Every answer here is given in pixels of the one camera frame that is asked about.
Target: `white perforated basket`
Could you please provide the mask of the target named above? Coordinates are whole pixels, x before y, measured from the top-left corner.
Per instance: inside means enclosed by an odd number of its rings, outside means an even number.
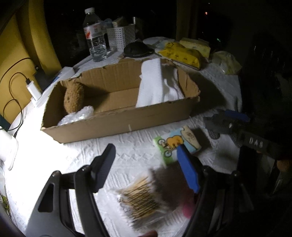
[[[107,36],[111,50],[124,51],[128,44],[135,42],[135,25],[108,28]]]

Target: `yellow package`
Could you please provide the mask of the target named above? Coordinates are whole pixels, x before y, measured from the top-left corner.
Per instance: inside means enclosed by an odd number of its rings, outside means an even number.
[[[196,49],[185,48],[179,43],[168,43],[164,50],[159,51],[162,56],[174,59],[188,65],[201,68],[201,54]]]
[[[209,58],[211,48],[209,47],[209,43],[206,41],[182,38],[180,40],[180,44],[186,48],[196,49],[202,54],[203,57]]]

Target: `finger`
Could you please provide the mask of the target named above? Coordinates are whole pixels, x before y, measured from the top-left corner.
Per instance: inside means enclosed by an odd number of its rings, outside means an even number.
[[[151,230],[147,232],[146,234],[141,235],[139,237],[157,237],[157,236],[158,236],[157,232],[155,230]]]

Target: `white paper towel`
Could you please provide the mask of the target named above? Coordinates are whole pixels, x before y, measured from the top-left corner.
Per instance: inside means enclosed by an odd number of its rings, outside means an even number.
[[[168,64],[161,64],[160,58],[143,62],[141,72],[136,107],[184,98],[178,86],[177,69]]]

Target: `yellow sponge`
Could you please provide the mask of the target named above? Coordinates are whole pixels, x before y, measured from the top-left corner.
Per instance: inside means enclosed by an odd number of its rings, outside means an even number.
[[[71,82],[67,86],[64,97],[64,108],[68,114],[83,108],[84,88],[81,83]]]

